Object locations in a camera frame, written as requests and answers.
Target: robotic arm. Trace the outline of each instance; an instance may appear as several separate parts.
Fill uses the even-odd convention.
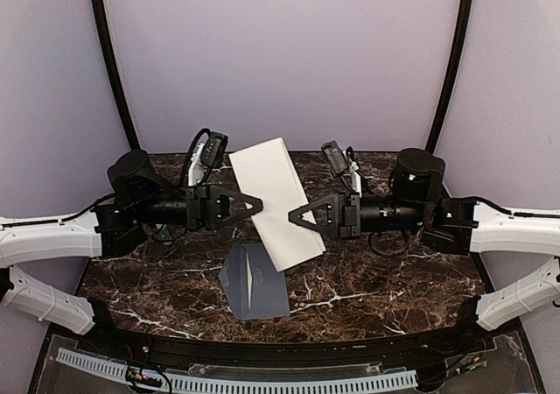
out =
[[[170,224],[185,231],[220,229],[263,210],[261,200],[204,184],[221,162],[228,138],[209,134],[191,158],[196,185],[175,186],[159,175],[145,151],[131,151],[108,169],[115,193],[70,216],[0,218],[0,304],[87,333],[112,323],[105,304],[63,293],[24,273],[17,264],[55,257],[115,257],[148,239],[143,225]],[[114,198],[109,204],[102,204]],[[230,201],[250,208],[230,213]]]
[[[334,176],[355,173],[336,142],[323,146]],[[467,300],[459,321],[474,321],[485,330],[560,298],[560,210],[508,209],[480,197],[442,197],[445,162],[427,151],[405,149],[389,178],[391,195],[357,191],[337,193],[293,210],[290,222],[339,239],[401,230],[419,234],[436,251],[520,251],[553,256],[543,267],[494,293]],[[326,224],[304,220],[323,208]]]

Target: marble tabletop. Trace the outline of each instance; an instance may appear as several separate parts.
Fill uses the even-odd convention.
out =
[[[345,191],[331,177],[320,153],[290,154],[310,201]],[[178,181],[183,156],[151,158],[157,170]],[[396,155],[358,153],[375,193],[389,191]],[[210,182],[237,188],[228,160]],[[375,256],[367,238],[325,237],[324,255],[286,271],[290,317],[237,320],[218,273],[234,243],[254,243],[250,219],[218,231],[187,234],[172,245],[149,241],[125,257],[91,261],[79,295],[102,299],[118,327],[149,334],[206,341],[354,341],[413,334],[452,326],[460,304],[484,292],[470,257],[442,255],[412,243],[398,257]],[[387,251],[403,243],[396,233],[379,244]]]

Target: white card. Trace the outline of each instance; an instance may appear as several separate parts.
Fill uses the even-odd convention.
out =
[[[241,192],[262,200],[262,212],[251,219],[277,271],[325,252],[320,234],[288,222],[288,213],[308,201],[281,138],[232,153],[229,159]],[[314,222],[312,212],[304,218]]]

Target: black vertical post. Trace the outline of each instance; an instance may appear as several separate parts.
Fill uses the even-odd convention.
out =
[[[119,117],[121,117],[121,123],[122,127],[124,128],[124,133],[126,134],[126,138],[129,141],[130,149],[140,149],[138,135],[134,128],[134,124],[132,123],[129,106],[126,103],[126,97],[124,96],[121,76],[119,74],[118,67],[116,66],[115,52],[113,51],[113,44],[111,42],[111,36],[109,33],[105,4],[103,3],[103,0],[91,0],[91,3],[94,9],[97,34],[99,35],[99,42],[101,43],[101,50],[103,52],[103,58],[105,59],[105,67],[107,68],[108,79],[111,83],[111,89],[113,90],[113,96],[115,97],[115,103],[116,108],[119,112]]]
[[[447,71],[445,72],[444,86],[441,89],[436,115],[434,116],[428,143],[426,144],[426,151],[430,153],[436,150],[441,130],[444,127],[445,115],[449,108],[453,87],[455,86],[455,79],[457,78],[457,71],[459,70],[459,62],[461,61],[461,53],[463,52],[463,44],[465,43],[466,27],[469,23],[472,3],[473,0],[461,0],[459,3],[457,24],[455,26],[453,44],[451,45],[449,63],[447,64]]]

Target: white wall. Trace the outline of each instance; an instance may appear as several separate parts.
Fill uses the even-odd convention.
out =
[[[459,0],[106,0],[143,147],[423,146]]]
[[[0,215],[79,210],[127,150],[89,0],[0,0]],[[73,292],[83,259],[26,264]],[[27,392],[46,330],[0,308],[0,392]]]
[[[453,195],[560,208],[560,0],[473,0],[465,50],[437,155]],[[484,255],[497,288],[546,261]],[[560,393],[560,315],[523,317],[548,393]]]

